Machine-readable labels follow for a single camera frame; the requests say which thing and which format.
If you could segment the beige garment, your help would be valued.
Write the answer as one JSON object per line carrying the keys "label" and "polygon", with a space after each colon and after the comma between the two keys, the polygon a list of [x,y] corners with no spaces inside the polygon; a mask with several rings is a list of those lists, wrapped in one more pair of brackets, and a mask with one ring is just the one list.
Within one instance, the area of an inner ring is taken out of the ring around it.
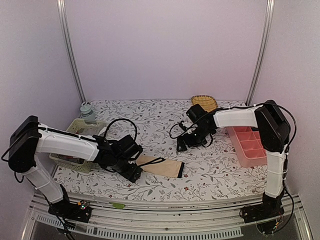
{"label": "beige garment", "polygon": [[141,155],[137,158],[136,164],[144,172],[168,178],[181,178],[185,163],[163,157]]}

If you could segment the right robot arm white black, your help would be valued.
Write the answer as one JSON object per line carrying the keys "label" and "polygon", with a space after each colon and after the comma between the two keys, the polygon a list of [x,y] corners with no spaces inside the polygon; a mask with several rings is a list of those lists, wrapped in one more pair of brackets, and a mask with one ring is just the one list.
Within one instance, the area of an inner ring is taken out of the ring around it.
{"label": "right robot arm white black", "polygon": [[252,106],[219,107],[210,112],[199,104],[186,112],[192,124],[186,127],[181,121],[178,126],[183,132],[175,137],[176,150],[184,152],[188,148],[208,147],[206,138],[212,138],[217,129],[228,127],[253,127],[258,129],[262,147],[266,152],[267,182],[264,196],[269,198],[259,206],[262,218],[269,218],[278,210],[279,198],[285,191],[288,171],[288,153],[294,139],[291,126],[283,114],[284,107],[273,100]]}

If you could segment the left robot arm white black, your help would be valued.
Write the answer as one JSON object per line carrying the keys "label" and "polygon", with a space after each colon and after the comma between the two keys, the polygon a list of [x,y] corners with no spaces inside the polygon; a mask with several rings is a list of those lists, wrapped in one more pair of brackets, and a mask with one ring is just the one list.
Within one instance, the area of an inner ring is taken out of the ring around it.
{"label": "left robot arm white black", "polygon": [[26,177],[63,216],[74,213],[74,205],[64,198],[59,186],[38,159],[39,153],[80,158],[111,168],[132,183],[140,177],[142,168],[135,164],[143,149],[130,135],[121,140],[106,140],[99,135],[79,135],[48,127],[30,115],[14,131],[4,155],[9,168]]}

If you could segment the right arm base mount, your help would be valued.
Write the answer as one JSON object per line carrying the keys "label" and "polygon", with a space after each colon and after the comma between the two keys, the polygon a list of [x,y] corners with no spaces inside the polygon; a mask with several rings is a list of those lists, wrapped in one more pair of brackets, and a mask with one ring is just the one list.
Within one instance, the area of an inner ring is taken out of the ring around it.
{"label": "right arm base mount", "polygon": [[281,202],[262,202],[255,205],[246,205],[239,211],[239,216],[245,223],[266,220],[285,213]]}

